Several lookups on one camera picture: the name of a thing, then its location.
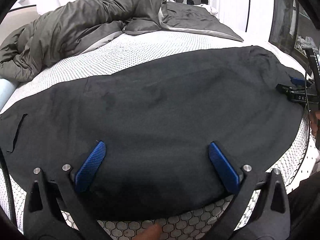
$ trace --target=window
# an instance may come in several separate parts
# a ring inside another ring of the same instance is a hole
[[[308,59],[302,48],[319,49],[320,31],[297,0],[275,0],[269,42],[307,69]]]

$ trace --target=mattress cover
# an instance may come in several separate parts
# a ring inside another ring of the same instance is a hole
[[[36,94],[59,82],[93,75],[112,74],[156,58],[198,49],[258,45],[275,54],[283,65],[304,73],[303,68],[292,57],[280,52],[270,43],[254,40],[247,36],[246,33],[240,33],[240,35],[244,38],[243,43],[200,34],[168,31],[147,33],[140,36],[122,34],[117,39],[95,51],[62,60],[53,67],[42,71],[32,82],[21,84],[1,110],[1,113],[6,111],[18,100]],[[307,129],[308,117],[304,114],[299,132],[292,147],[273,165],[281,170],[286,186],[289,186],[291,183],[303,158],[307,141]],[[26,193],[13,180],[12,183],[14,187],[18,226],[22,230],[23,206]],[[258,192],[254,192],[252,201],[249,203],[246,213],[238,226],[245,225],[250,217],[250,212],[254,207],[257,197]],[[164,233],[162,239],[169,237],[179,239],[191,237],[199,239],[220,217],[231,199],[232,196],[197,211],[188,212],[173,218],[158,220],[157,222],[163,225]],[[3,180],[0,181],[0,204],[8,214],[7,196]],[[64,216],[66,220],[68,220],[68,224],[76,228],[72,218],[65,212]],[[154,221],[100,221],[99,223],[114,239],[119,239],[120,237],[125,237],[124,239],[126,239],[133,237],[148,227],[148,225],[154,223]]]

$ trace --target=gray duvet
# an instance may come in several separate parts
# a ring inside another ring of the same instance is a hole
[[[0,46],[0,76],[30,81],[43,67],[94,50],[123,32],[161,29],[243,41],[196,6],[166,0],[76,0],[12,32]]]

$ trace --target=honeycomb pattern fabric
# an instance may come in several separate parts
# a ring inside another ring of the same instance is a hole
[[[244,42],[232,41],[212,36],[159,31],[138,36],[122,34],[105,46],[79,56],[61,60],[51,68],[43,70],[33,81],[22,83],[10,97],[0,113],[3,113],[15,102],[22,98],[36,94],[59,82],[75,80],[79,78],[112,74],[125,68],[138,65],[153,59],[174,55],[177,53],[198,49],[220,49],[230,47],[244,47],[257,45],[271,51],[285,66],[294,68],[304,74],[302,66],[292,57],[281,52],[277,47],[264,41],[256,40],[247,33],[235,30],[244,38]],[[306,149],[308,135],[308,115],[305,112],[299,132],[292,146],[269,169],[280,169],[286,187],[292,182]],[[11,178],[14,202],[17,214],[18,228],[23,227],[23,208],[26,192]],[[254,192],[248,207],[242,216],[237,228],[244,226],[255,206],[259,192]],[[215,221],[222,215],[230,203],[232,196],[212,203],[202,209],[187,212],[180,216],[148,221],[111,222],[98,221],[98,223],[111,235],[114,240],[127,240],[139,232],[145,230],[155,222],[163,226],[161,240],[200,239],[208,231]],[[9,215],[8,197],[4,183],[4,177],[0,169],[0,205]],[[63,212],[67,224],[77,228],[70,214]]]

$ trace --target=finger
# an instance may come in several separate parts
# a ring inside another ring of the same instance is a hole
[[[315,112],[310,111],[310,122],[315,123],[316,122],[316,115]]]
[[[320,120],[320,111],[315,111],[315,117]]]
[[[312,132],[314,132],[314,133],[318,132],[318,124],[311,122],[310,126],[311,126]]]
[[[159,240],[161,233],[162,227],[159,224],[155,224],[132,238],[132,240]]]

